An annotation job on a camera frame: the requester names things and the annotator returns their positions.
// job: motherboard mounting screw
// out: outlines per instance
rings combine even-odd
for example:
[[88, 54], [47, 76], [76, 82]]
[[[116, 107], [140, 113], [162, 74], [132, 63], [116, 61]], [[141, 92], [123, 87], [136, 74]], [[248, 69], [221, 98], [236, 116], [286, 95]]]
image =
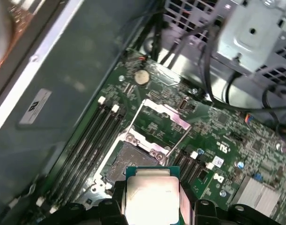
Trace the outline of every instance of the motherboard mounting screw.
[[202, 204], [202, 205], [209, 205], [209, 202], [206, 201], [206, 200], [202, 200], [202, 201], [201, 201], [201, 204]]
[[191, 89], [192, 94], [196, 95], [198, 93], [198, 90], [196, 88]]
[[158, 154], [158, 155], [156, 156], [156, 159], [157, 159], [157, 160], [159, 160], [159, 161], [161, 161], [161, 160], [162, 160], [162, 158], [163, 158], [163, 157], [162, 157], [162, 155], [161, 155], [161, 154]]
[[226, 197], [227, 196], [227, 192], [225, 190], [221, 190], [220, 191], [220, 196], [223, 197], [223, 198]]
[[123, 75], [119, 76], [119, 81], [124, 81], [125, 80], [125, 77]]
[[132, 140], [133, 140], [133, 136], [132, 135], [126, 135], [126, 141], [128, 141], [128, 142], [132, 142]]
[[240, 205], [237, 205], [236, 207], [235, 207], [235, 209], [237, 210], [237, 211], [240, 211], [240, 212], [243, 212], [245, 209], [242, 207], [242, 206], [240, 206]]

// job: capacitor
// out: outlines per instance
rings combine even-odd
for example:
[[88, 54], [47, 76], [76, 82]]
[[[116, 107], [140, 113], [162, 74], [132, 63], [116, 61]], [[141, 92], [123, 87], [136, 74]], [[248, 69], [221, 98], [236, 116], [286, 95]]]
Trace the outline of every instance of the capacitor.
[[242, 170], [242, 169], [244, 168], [245, 164], [244, 164], [243, 162], [238, 162], [238, 163], [236, 164], [236, 166], [237, 166], [237, 168], [239, 168], [240, 170]]
[[134, 81], [139, 86], [144, 86], [150, 81], [150, 74], [146, 70], [139, 70], [134, 74]]
[[197, 151], [198, 151], [199, 155], [203, 155], [204, 154], [204, 150], [203, 149], [197, 149]]

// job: grey plastic panel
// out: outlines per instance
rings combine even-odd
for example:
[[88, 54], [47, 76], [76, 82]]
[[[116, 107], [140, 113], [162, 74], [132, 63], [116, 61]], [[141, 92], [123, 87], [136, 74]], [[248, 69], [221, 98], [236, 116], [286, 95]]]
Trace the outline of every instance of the grey plastic panel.
[[0, 0], [0, 62], [7, 53], [12, 38], [12, 20], [8, 0]]
[[[48, 162], [52, 165], [50, 160], [56, 157], [51, 156], [63, 149], [141, 22], [130, 19], [150, 4], [149, 0], [83, 2], [0, 129], [0, 211]], [[33, 124], [20, 125], [41, 88], [52, 91], [50, 97]]]

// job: label sticker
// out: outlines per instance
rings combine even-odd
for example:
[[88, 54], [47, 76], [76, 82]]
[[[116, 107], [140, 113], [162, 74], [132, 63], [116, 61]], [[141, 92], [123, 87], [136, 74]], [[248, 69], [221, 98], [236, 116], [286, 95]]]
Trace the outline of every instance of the label sticker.
[[215, 156], [213, 159], [213, 164], [219, 168], [221, 168], [221, 166], [223, 165], [224, 160], [218, 156]]
[[34, 100], [31, 102], [26, 113], [20, 120], [19, 124], [32, 124], [37, 118], [40, 111], [42, 110], [43, 106], [45, 105], [50, 95], [51, 95], [51, 91], [42, 88], [37, 93]]
[[219, 183], [223, 183], [224, 177], [218, 175], [217, 173], [215, 173], [215, 174], [213, 175], [213, 179], [214, 179], [214, 180], [217, 180]]

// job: white label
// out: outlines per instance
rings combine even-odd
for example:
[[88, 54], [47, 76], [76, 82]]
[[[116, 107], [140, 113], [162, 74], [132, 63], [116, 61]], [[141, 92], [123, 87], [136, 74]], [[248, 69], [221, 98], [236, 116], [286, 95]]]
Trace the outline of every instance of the white label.
[[214, 180], [218, 180], [219, 183], [223, 183], [224, 177], [218, 175], [217, 173], [215, 173], [214, 176], [213, 176], [213, 179]]
[[34, 100], [31, 102], [30, 106], [28, 107], [26, 113], [20, 120], [20, 124], [32, 124], [35, 119], [37, 118], [38, 114], [42, 110], [44, 104], [46, 103], [47, 99], [51, 95], [51, 91], [42, 88], [37, 95], [35, 96]]
[[224, 153], [228, 153], [230, 152], [230, 148], [228, 146], [226, 146], [225, 143], [220, 143], [220, 142], [217, 142], [217, 145], [219, 146], [219, 149], [224, 152]]
[[218, 156], [215, 156], [213, 159], [213, 164], [219, 168], [221, 168], [221, 166], [223, 165], [224, 160]]

